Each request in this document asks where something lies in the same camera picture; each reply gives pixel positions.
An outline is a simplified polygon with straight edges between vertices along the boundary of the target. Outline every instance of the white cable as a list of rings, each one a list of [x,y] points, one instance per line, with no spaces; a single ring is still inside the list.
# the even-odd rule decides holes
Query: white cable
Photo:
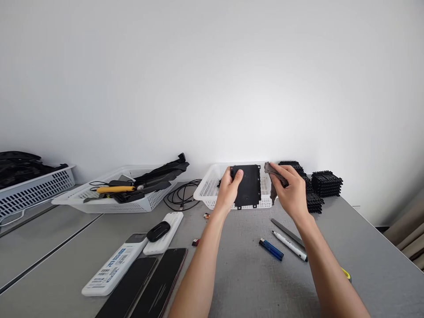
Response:
[[[22,209],[22,210],[19,210],[19,211],[13,212],[13,213],[9,214],[8,216],[5,216],[4,218],[0,219],[0,227],[3,227],[3,226],[6,226],[6,225],[9,225],[9,224],[11,224],[11,223],[13,223],[13,222],[16,222],[17,220],[19,220],[19,219],[23,218],[23,216],[25,215],[25,211],[26,211],[27,209],[29,209],[29,208],[33,208],[33,207],[36,207],[36,206],[37,206],[37,205],[39,205],[39,204],[45,203],[45,202],[47,202],[47,201],[49,201],[49,200],[51,200],[51,199],[54,199],[54,198],[58,197],[59,195],[62,195],[62,194],[64,194],[64,193],[67,193],[67,192],[69,192],[69,191],[61,192],[61,193],[59,193],[59,194],[56,194],[56,195],[55,195],[55,196],[53,196],[53,197],[50,197],[50,198],[45,199],[45,200],[43,200],[43,201],[40,201],[40,202],[38,202],[38,203],[36,203],[36,204],[33,204],[33,205],[29,206],[29,207],[26,207],[26,208],[24,208],[24,209]],[[17,213],[22,213],[22,215],[21,215],[19,218],[14,219],[13,221],[7,222],[6,224],[1,224],[1,223],[3,222],[3,220],[4,220],[4,219],[6,219],[6,218],[8,218],[8,217],[10,217],[10,216],[12,216],[12,215],[15,215],[15,214],[17,214]]]

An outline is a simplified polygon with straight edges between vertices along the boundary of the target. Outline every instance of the marker pen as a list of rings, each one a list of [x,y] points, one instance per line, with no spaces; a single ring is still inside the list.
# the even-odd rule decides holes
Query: marker pen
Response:
[[[273,234],[277,237],[277,239],[283,242],[285,246],[287,246],[289,249],[295,252],[297,256],[299,256],[301,259],[303,259],[306,262],[308,261],[308,256],[304,252],[299,250],[296,246],[294,246],[288,239],[286,239],[284,236],[281,236],[277,232],[273,231]]]

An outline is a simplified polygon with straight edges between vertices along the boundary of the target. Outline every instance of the hand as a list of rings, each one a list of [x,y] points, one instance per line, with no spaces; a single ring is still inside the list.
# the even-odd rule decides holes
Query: hand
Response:
[[[237,189],[243,179],[243,170],[238,170],[235,174],[234,181],[230,176],[230,167],[227,167],[221,179],[220,191],[216,200],[214,211],[223,211],[226,214],[231,210],[235,198],[237,197]]]
[[[275,175],[270,174],[283,209],[294,222],[308,216],[305,180],[292,166],[278,166],[275,163],[271,163],[271,166],[289,183],[286,188],[283,188],[281,181]]]

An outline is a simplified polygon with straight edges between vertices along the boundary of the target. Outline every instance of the gray rag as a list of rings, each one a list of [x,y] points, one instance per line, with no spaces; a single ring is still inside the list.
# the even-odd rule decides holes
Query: gray rag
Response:
[[[286,186],[288,186],[288,181],[286,180],[286,178],[284,178],[281,174],[279,174],[277,172],[277,170],[275,170],[270,164],[269,162],[265,162],[264,165],[264,170],[265,173],[268,174],[273,174],[275,175],[277,178],[279,178],[279,180],[281,181],[281,184],[283,185],[283,187],[285,188]],[[277,191],[275,190],[274,184],[271,182],[271,200],[273,201],[273,205],[275,202],[275,199],[277,198]]]

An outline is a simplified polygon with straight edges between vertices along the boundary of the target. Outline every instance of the white plastic basket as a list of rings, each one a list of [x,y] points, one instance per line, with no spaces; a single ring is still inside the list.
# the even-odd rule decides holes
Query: white plastic basket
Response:
[[[0,220],[75,185],[71,169],[60,169],[0,190]]]
[[[125,166],[115,171],[103,175],[94,181],[110,182],[112,180],[118,180],[121,175],[126,175],[131,178],[142,176],[145,173],[152,171],[160,166]],[[102,199],[92,200],[83,203],[85,198],[98,197],[98,193],[90,191],[93,187],[90,182],[73,189],[61,196],[58,196],[52,201],[52,204],[67,204],[80,211],[86,213],[139,213],[139,212],[150,212],[158,205],[158,203],[172,190],[177,184],[175,180],[170,181],[171,186],[158,192],[151,192],[146,194],[143,199],[139,199],[130,203],[119,204],[115,199]]]
[[[260,174],[261,174],[261,200],[257,208],[270,208],[273,205],[273,202],[270,197],[271,193],[271,178],[264,171],[264,162],[258,163],[216,163],[213,164],[206,175],[202,179],[202,182],[197,187],[196,191],[194,191],[193,197],[196,200],[203,201],[203,203],[211,210],[215,207],[216,199],[218,197],[218,183],[221,180],[224,172],[228,166],[234,165],[250,165],[256,164],[261,166]],[[242,206],[242,209],[252,209],[252,205]],[[231,207],[232,210],[236,210],[237,208],[233,204]]]

